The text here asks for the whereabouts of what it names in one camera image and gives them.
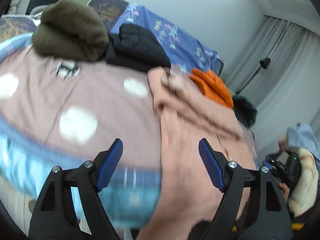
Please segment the person's right hand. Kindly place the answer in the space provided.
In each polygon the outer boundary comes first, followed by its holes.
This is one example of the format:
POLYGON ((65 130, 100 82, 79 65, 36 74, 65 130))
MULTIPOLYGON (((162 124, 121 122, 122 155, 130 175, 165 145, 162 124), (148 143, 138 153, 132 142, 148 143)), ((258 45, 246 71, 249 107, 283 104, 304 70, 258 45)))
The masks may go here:
POLYGON ((287 201, 289 199, 290 189, 288 188, 288 186, 285 183, 279 182, 278 186, 282 192, 282 196, 283 196, 285 202, 287 203, 287 201))

